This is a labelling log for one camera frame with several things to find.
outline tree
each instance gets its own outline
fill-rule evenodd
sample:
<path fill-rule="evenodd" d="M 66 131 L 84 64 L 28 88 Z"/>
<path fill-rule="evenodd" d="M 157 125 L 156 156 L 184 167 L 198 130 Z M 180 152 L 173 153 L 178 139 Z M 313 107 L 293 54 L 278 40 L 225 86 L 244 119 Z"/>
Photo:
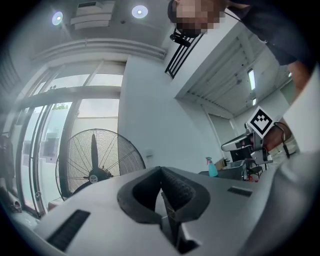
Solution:
<path fill-rule="evenodd" d="M 60 104 L 55 104 L 51 110 L 67 110 L 67 109 L 68 109 L 68 105 L 64 103 L 60 103 Z"/>

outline round ceiling light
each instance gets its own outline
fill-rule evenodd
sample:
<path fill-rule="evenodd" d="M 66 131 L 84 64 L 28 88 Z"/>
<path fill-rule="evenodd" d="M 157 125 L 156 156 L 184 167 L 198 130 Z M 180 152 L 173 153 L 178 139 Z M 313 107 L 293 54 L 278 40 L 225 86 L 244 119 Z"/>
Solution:
<path fill-rule="evenodd" d="M 53 25 L 59 25 L 62 22 L 63 14 L 61 11 L 57 11 L 53 16 L 52 16 L 52 24 Z"/>
<path fill-rule="evenodd" d="M 147 16 L 147 14 L 148 14 L 148 9 L 143 5 L 137 5 L 132 9 L 132 15 L 137 19 L 144 18 Z"/>

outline fan guard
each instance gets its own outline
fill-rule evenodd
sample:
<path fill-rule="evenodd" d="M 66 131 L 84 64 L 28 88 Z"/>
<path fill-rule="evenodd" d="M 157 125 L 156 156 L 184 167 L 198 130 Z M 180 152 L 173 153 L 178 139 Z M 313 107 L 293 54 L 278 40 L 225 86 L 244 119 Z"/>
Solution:
<path fill-rule="evenodd" d="M 106 129 L 77 133 L 69 139 L 66 152 L 66 171 L 62 162 L 59 165 L 59 157 L 55 166 L 56 184 L 63 200 L 92 183 L 146 168 L 129 140 Z"/>

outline blue spray bottle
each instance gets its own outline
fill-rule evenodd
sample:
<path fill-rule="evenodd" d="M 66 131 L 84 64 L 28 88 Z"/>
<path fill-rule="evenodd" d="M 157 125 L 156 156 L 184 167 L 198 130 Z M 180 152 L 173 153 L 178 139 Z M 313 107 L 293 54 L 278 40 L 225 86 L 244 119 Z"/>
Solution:
<path fill-rule="evenodd" d="M 209 165 L 209 176 L 210 177 L 217 177 L 218 171 L 214 163 L 212 162 L 211 157 L 206 157 L 206 165 Z"/>

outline fan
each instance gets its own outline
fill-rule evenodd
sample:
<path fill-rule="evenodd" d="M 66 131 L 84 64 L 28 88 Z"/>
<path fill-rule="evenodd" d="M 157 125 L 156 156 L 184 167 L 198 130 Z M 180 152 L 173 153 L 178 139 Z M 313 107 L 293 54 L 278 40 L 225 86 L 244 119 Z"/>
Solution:
<path fill-rule="evenodd" d="M 145 169 L 135 146 L 106 129 L 84 130 L 67 143 L 67 154 L 55 166 L 56 184 L 63 200 L 85 187 L 116 176 Z"/>

